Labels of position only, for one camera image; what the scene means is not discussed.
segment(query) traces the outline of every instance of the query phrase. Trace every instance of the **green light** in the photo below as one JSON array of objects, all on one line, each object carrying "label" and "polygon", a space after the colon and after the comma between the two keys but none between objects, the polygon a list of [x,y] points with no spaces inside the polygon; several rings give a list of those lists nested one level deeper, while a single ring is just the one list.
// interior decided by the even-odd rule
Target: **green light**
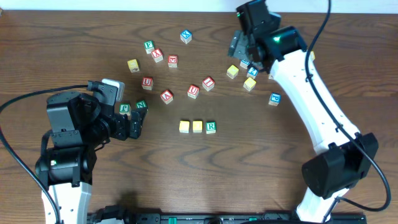
[{"label": "green light", "polygon": [[274,41],[279,43],[280,42],[280,37],[274,37]]}]

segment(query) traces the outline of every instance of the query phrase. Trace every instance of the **wooden table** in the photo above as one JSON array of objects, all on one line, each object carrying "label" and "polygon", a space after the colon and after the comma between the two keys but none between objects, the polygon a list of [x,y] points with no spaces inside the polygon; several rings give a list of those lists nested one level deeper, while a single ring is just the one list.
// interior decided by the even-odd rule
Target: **wooden table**
[{"label": "wooden table", "polygon": [[[282,14],[307,43],[323,14]],[[381,213],[366,212],[369,223],[396,223],[398,212],[398,17],[334,14],[315,47],[320,75],[341,109],[363,133],[379,140],[376,160],[391,184],[393,201]],[[180,32],[189,29],[185,45]],[[234,13],[5,11],[0,18],[0,103],[36,90],[112,78],[126,84],[124,99],[145,99],[149,112],[139,140],[112,140],[98,151],[90,211],[120,203],[132,210],[163,212],[264,212],[291,210],[306,186],[301,165],[314,157],[309,135],[278,84],[260,74],[251,92],[246,71],[231,80],[226,56],[240,29]],[[155,63],[144,41],[165,56],[177,54],[178,69]],[[141,71],[130,73],[137,58]],[[143,90],[143,76],[154,78]],[[216,86],[188,98],[189,85],[211,76]],[[160,93],[174,93],[166,105]],[[282,94],[269,106],[271,92]],[[49,128],[46,98],[10,106],[0,123],[10,144],[33,169],[40,138]],[[180,134],[181,119],[215,120],[217,133]],[[43,223],[40,190],[0,147],[0,223]],[[347,195],[378,207],[384,189],[371,169]],[[341,203],[335,212],[360,212]]]}]

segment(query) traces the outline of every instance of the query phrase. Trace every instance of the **wood grain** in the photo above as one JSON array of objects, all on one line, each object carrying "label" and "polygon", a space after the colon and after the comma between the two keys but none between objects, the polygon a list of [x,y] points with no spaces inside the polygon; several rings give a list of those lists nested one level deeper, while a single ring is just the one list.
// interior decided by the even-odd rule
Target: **wood grain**
[{"label": "wood grain", "polygon": [[[310,42],[323,14],[282,14]],[[179,33],[189,29],[185,45]],[[36,90],[112,78],[126,84],[124,99],[145,99],[149,113],[140,139],[112,141],[98,151],[90,211],[121,203],[163,212],[263,212],[290,210],[305,184],[301,165],[314,156],[294,107],[278,84],[257,78],[248,93],[245,70],[231,80],[226,69],[239,65],[226,53],[239,29],[233,13],[6,11],[0,18],[0,103]],[[334,14],[315,47],[315,61],[331,94],[363,133],[379,140],[376,160],[391,184],[388,210],[368,213],[369,223],[396,223],[398,212],[398,23],[396,15]],[[177,54],[178,69],[154,63],[143,42],[153,40],[165,55]],[[131,74],[127,61],[138,59]],[[141,87],[154,78],[154,90]],[[187,96],[191,84],[211,76],[216,86]],[[174,93],[165,105],[160,93]],[[271,92],[282,94],[268,106]],[[10,144],[34,168],[40,138],[50,128],[49,95],[10,106],[0,123]],[[180,134],[181,119],[215,120],[216,134]],[[0,224],[43,223],[40,191],[0,147]],[[384,190],[377,174],[347,195],[379,206]],[[337,212],[360,212],[346,203]]]}]

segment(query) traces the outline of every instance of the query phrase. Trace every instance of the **white wall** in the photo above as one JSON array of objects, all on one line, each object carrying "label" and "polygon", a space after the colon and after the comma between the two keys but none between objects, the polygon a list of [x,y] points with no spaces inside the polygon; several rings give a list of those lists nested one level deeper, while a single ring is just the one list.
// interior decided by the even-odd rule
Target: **white wall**
[{"label": "white wall", "polygon": [[[33,10],[233,12],[249,0],[0,0],[0,7]],[[273,12],[325,12],[327,0],[267,0]],[[395,13],[398,0],[332,0],[332,12]]]}]

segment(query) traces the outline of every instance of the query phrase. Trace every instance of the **letter on block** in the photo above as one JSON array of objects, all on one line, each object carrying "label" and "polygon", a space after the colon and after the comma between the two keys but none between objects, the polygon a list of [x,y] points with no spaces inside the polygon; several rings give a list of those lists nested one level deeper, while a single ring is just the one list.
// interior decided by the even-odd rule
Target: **letter on block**
[{"label": "letter on block", "polygon": [[216,123],[215,122],[206,122],[206,134],[216,133]]},{"label": "letter on block", "polygon": [[202,121],[194,121],[192,123],[192,129],[194,133],[201,133],[203,129],[203,122]]},{"label": "letter on block", "polygon": [[189,32],[188,30],[184,30],[184,31],[182,31],[180,38],[181,38],[182,42],[187,44],[192,40],[192,33]]},{"label": "letter on block", "polygon": [[189,121],[180,121],[180,132],[189,133]]},{"label": "letter on block", "polygon": [[176,55],[169,55],[169,68],[177,68],[178,57]]},{"label": "letter on block", "polygon": [[120,104],[120,109],[119,109],[120,114],[126,114],[127,116],[130,116],[130,105],[127,103],[122,103]]},{"label": "letter on block", "polygon": [[145,51],[147,52],[147,54],[150,54],[151,52],[153,52],[155,50],[154,42],[151,40],[144,42],[144,47],[145,47]]},{"label": "letter on block", "polygon": [[137,59],[130,60],[127,62],[127,64],[129,65],[130,72],[138,72],[139,71]]},{"label": "letter on block", "polygon": [[196,99],[199,95],[199,87],[191,85],[187,91],[188,96]]},{"label": "letter on block", "polygon": [[282,98],[282,96],[278,93],[272,93],[271,96],[269,97],[269,105],[272,106],[278,106],[280,99]]},{"label": "letter on block", "polygon": [[214,88],[214,85],[215,85],[215,82],[211,77],[205,78],[204,81],[202,82],[202,86],[207,91],[210,91],[212,88]]},{"label": "letter on block", "polygon": [[145,103],[144,100],[138,101],[136,103],[137,108],[148,108],[147,104]]},{"label": "letter on block", "polygon": [[239,69],[236,68],[235,65],[231,65],[230,68],[226,71],[226,75],[230,78],[235,78],[238,75]]},{"label": "letter on block", "polygon": [[142,88],[145,90],[152,90],[154,87],[154,80],[152,78],[144,77],[142,79]]},{"label": "letter on block", "polygon": [[240,66],[244,69],[248,69],[248,66],[250,65],[250,62],[248,62],[247,60],[241,60],[241,64]]},{"label": "letter on block", "polygon": [[251,91],[254,88],[255,85],[256,85],[256,81],[254,79],[252,79],[252,78],[248,78],[244,82],[243,87],[245,89],[247,89],[248,91]]},{"label": "letter on block", "polygon": [[160,97],[165,104],[169,104],[171,101],[173,101],[173,94],[171,94],[171,92],[168,90],[164,91]]},{"label": "letter on block", "polygon": [[249,69],[249,71],[248,71],[247,77],[248,77],[248,78],[250,77],[250,78],[252,78],[252,79],[256,79],[258,73],[259,73],[259,71],[258,71],[256,68],[251,67],[251,68]]},{"label": "letter on block", "polygon": [[153,52],[151,52],[151,54],[152,54],[152,58],[155,60],[156,63],[163,60],[163,54],[160,51],[160,49],[154,50]]}]

